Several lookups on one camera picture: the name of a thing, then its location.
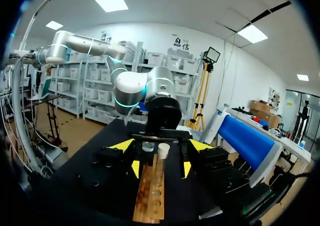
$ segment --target white wall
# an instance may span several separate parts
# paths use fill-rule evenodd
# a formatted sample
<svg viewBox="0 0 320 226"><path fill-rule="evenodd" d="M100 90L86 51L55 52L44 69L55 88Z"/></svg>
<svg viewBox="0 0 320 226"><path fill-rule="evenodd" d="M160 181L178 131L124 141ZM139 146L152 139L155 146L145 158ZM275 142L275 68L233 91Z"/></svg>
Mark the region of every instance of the white wall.
<svg viewBox="0 0 320 226"><path fill-rule="evenodd" d="M214 112L222 82L224 65L224 41L222 39L190 28L159 23L116 23L84 29L76 33L100 39L102 31L112 37L112 43L124 40L137 44L141 41L143 48L148 52L166 54L169 48L176 48L173 47L176 38L174 35L182 40L188 40L189 52L196 59L199 59L201 52L206 51L209 47L219 51L221 56L214 65L204 108L205 121L208 122ZM228 103L231 107L248 107L251 100L267 101L269 87L275 89L280 93L281 98L285 99L286 85L268 66L244 50L236 46L233 48L229 43L225 48L226 64L229 59L230 63L224 78L220 106ZM278 114L281 113L282 103L278 111Z"/></svg>
<svg viewBox="0 0 320 226"><path fill-rule="evenodd" d="M14 50L18 50L20 47L20 44L22 42L23 36L16 35L13 38L12 45L11 45L11 52ZM52 43L52 40L46 38L38 38L38 37L28 37L26 39L26 45L25 50L36 50L40 47L45 47L47 45L50 45Z"/></svg>

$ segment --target clear glass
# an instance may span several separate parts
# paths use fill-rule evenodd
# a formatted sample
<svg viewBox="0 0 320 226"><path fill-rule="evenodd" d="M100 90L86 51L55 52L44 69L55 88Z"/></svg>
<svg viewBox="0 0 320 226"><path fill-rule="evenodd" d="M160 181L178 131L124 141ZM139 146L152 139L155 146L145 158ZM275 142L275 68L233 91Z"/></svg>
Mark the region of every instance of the clear glass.
<svg viewBox="0 0 320 226"><path fill-rule="evenodd" d="M165 172L165 164L166 164L166 159L158 159L156 161L154 178L153 178L153 185L156 187L160 187L162 184L162 179L164 177L164 172Z"/></svg>
<svg viewBox="0 0 320 226"><path fill-rule="evenodd" d="M145 152L152 152L155 149L154 142L142 142L142 150Z"/></svg>

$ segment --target white pipe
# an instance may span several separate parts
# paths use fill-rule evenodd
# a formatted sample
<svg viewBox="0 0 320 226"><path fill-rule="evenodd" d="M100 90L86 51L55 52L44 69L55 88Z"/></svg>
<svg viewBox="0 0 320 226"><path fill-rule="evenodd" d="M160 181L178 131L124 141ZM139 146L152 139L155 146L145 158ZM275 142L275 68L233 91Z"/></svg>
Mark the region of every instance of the white pipe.
<svg viewBox="0 0 320 226"><path fill-rule="evenodd" d="M21 68L22 68L22 59L19 59L14 66L13 70L13 84L12 84L12 104L13 104L13 115L16 122L16 129L18 135L22 142L22 147L24 147L26 155L30 162L30 167L40 173L40 167L37 164L37 158L33 152L31 144L29 142L28 135L25 130L24 120L22 117L22 108L20 105L20 80L21 80Z"/></svg>
<svg viewBox="0 0 320 226"><path fill-rule="evenodd" d="M20 44L19 50L25 50L25 48L26 48L26 41L27 41L27 38L28 38L28 35L29 35L29 33L30 33L31 27L32 27L32 25L34 24L35 20L36 20L36 17L33 16L33 17L31 18L30 22L29 22L28 27L26 28L26 31L25 31L25 33L24 33L24 36L23 36L22 42L21 42L21 44Z"/></svg>

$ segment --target tripod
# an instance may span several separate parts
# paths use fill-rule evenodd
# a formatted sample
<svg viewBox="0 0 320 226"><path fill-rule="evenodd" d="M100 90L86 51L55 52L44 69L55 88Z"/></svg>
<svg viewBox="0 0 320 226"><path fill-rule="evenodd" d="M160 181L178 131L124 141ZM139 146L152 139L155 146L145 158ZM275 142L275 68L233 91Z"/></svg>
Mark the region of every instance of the tripod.
<svg viewBox="0 0 320 226"><path fill-rule="evenodd" d="M201 76L200 91L195 103L193 117L185 125L187 127L190 127L191 129L199 130L199 123L201 121L201 125L202 125L201 129L202 131L205 131L205 120L204 120L203 110L205 108L205 102L208 95L211 72L213 71L213 69L214 69L213 62L205 61L202 76ZM204 88L204 94L203 94L202 103L200 103L203 88Z"/></svg>

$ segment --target robotic arm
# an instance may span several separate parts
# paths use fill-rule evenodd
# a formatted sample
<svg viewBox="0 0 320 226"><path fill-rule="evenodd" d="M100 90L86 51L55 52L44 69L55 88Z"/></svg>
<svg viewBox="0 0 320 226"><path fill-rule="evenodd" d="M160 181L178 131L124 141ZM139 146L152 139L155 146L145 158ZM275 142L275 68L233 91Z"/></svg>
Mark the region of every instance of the robotic arm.
<svg viewBox="0 0 320 226"><path fill-rule="evenodd" d="M43 62L62 64L69 48L95 56L108 55L115 109L120 114L127 115L132 107L144 100L149 112L148 130L176 129L182 114L176 99L173 76L167 67L157 66L149 73L127 71L121 63L127 51L125 47L68 31L58 31L48 48L35 53L35 58L38 59L35 66Z"/></svg>

